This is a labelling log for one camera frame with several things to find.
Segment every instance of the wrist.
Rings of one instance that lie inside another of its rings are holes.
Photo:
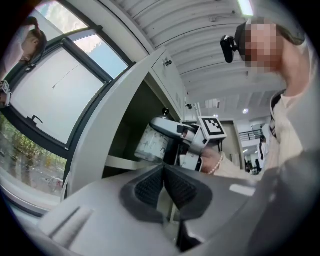
[[[219,169],[219,167],[220,167],[220,165],[221,165],[221,162],[223,161],[224,157],[225,157],[225,153],[221,152],[221,153],[220,153],[220,159],[219,159],[218,163],[217,163],[217,164],[215,165],[215,167],[208,173],[209,175],[214,174],[214,173]]]

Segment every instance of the hand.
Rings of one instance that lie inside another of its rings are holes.
[[[213,170],[213,168],[216,167],[217,163],[221,158],[221,155],[218,152],[214,151],[211,147],[206,147],[202,152],[201,158],[201,172],[208,174]]]

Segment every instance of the black camera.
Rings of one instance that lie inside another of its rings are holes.
[[[232,36],[224,35],[220,40],[225,61],[231,63],[234,60],[234,52],[238,50],[235,39]]]

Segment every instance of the green foliage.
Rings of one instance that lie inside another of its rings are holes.
[[[23,154],[30,161],[38,159],[44,163],[46,167],[53,167],[55,171],[64,172],[67,163],[66,159],[45,150],[28,139],[12,125],[2,113],[0,113],[0,133],[12,144],[14,148],[14,158]]]

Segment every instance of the window frame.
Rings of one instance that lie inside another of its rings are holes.
[[[72,4],[66,0],[56,0],[59,4],[63,5],[71,13],[73,13],[78,19],[85,23],[88,27],[71,31],[69,33],[62,34],[52,40],[50,40],[45,48],[43,55],[36,57],[31,65],[28,67],[24,63],[18,63],[6,76],[5,80],[8,81],[10,90],[15,91],[15,88],[19,86],[21,80],[27,73],[30,73],[37,66],[37,63],[45,60],[55,51],[64,48],[69,54],[71,54],[77,61],[79,61],[87,70],[89,70],[100,81],[104,82],[103,86],[96,92],[92,99],[88,102],[85,109],[79,116],[76,124],[74,125],[67,143],[58,141],[51,137],[44,131],[37,128],[32,124],[30,120],[22,116],[12,105],[3,108],[0,112],[4,117],[23,135],[28,139],[42,147],[43,149],[66,159],[66,165],[63,175],[63,185],[65,184],[66,177],[70,171],[73,156],[75,154],[80,137],[96,107],[100,101],[112,88],[112,86],[130,69],[135,65],[128,56],[111,40],[111,38],[103,32],[101,25],[96,25],[82,12],[76,9]],[[92,60],[84,51],[82,51],[74,41],[86,38],[89,36],[98,35],[104,43],[106,43],[127,65],[128,67],[113,79],[107,72],[105,72],[94,60]],[[5,193],[7,199],[24,211],[30,211],[31,214],[40,216],[49,211],[44,209],[41,205],[30,204],[23,198],[17,197],[13,191]]]

